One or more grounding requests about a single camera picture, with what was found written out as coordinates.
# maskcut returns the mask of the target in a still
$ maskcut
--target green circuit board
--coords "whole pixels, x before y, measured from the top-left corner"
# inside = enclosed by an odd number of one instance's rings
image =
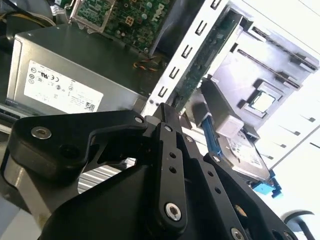
[[[142,51],[149,52],[159,36],[174,0],[85,0],[77,15],[101,27],[104,33]]]

